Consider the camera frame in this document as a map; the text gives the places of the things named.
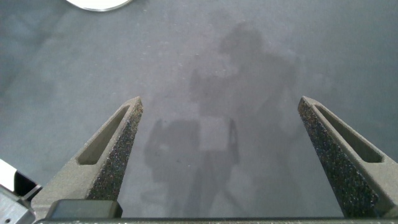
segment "gray surface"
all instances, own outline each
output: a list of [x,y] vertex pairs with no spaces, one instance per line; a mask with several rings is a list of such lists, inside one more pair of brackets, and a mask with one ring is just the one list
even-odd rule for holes
[[142,97],[124,216],[342,216],[302,95],[398,160],[396,1],[136,0],[98,14],[9,0],[0,12],[0,157],[40,184]]

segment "gray table surface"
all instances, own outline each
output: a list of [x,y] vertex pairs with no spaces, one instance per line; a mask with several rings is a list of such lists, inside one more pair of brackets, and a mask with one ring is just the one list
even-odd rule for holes
[[4,0],[0,18],[0,157],[39,183],[142,97],[125,217],[342,216],[302,95],[398,160],[397,1],[136,0],[97,13]]

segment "white round object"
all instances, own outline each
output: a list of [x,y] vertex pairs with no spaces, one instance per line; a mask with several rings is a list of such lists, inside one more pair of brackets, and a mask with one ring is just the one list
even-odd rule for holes
[[71,4],[90,11],[104,12],[125,6],[132,0],[67,0]]

